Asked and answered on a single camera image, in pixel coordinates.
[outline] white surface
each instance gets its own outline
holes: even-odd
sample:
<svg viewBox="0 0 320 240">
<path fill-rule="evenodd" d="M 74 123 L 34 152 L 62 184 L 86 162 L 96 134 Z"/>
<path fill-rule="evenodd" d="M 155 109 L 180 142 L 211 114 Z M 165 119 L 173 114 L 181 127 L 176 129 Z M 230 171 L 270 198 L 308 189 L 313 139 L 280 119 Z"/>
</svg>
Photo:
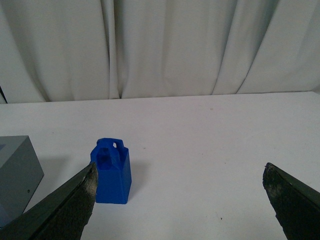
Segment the white surface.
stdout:
<svg viewBox="0 0 320 240">
<path fill-rule="evenodd" d="M 285 240 L 265 164 L 320 191 L 314 92 L 2 104 L 0 123 L 1 136 L 30 136 L 43 167 L 30 206 L 85 167 L 97 139 L 129 148 L 129 201 L 96 203 L 83 240 Z"/>
<path fill-rule="evenodd" d="M 1 0 L 0 86 L 9 103 L 310 91 L 319 25 L 320 0 Z"/>
</svg>

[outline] blue plastic object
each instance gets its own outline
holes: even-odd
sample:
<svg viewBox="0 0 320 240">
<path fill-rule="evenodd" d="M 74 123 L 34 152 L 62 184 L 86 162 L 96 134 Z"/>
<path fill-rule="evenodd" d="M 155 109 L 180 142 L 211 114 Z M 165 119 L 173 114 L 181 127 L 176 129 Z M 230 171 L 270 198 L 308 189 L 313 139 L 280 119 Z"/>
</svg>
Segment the blue plastic object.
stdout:
<svg viewBox="0 0 320 240">
<path fill-rule="evenodd" d="M 98 170 L 95 201 L 105 204 L 126 204 L 131 187 L 129 149 L 121 139 L 101 138 L 92 150 L 91 162 Z"/>
</svg>

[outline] gray block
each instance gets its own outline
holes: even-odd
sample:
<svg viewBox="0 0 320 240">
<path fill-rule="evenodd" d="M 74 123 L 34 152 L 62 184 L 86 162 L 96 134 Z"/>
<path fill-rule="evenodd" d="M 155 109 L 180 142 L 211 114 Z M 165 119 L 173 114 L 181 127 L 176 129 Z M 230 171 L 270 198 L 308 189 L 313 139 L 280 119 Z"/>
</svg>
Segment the gray block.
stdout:
<svg viewBox="0 0 320 240">
<path fill-rule="evenodd" d="M 24 212 L 43 176 L 29 136 L 0 136 L 0 228 Z"/>
</svg>

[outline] hole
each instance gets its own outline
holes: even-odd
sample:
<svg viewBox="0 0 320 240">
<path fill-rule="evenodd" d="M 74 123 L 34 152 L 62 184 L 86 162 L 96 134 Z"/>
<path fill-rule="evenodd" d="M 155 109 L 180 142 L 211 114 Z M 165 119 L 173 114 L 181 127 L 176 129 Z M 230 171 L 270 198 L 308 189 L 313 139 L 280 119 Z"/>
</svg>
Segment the hole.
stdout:
<svg viewBox="0 0 320 240">
<path fill-rule="evenodd" d="M 112 161 L 109 153 L 109 149 L 102 147 L 99 149 L 96 155 L 96 161 L 99 169 L 108 170 L 112 167 Z"/>
</svg>

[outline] white curtain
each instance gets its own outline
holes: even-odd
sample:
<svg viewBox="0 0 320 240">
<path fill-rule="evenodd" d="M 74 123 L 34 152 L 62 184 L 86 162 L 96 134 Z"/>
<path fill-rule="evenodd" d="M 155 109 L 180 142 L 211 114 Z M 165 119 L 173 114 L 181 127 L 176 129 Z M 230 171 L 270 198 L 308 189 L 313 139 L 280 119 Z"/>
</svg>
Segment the white curtain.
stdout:
<svg viewBox="0 0 320 240">
<path fill-rule="evenodd" d="M 8 103 L 310 91 L 319 26 L 320 0 L 0 0 L 0 87 Z"/>
</svg>

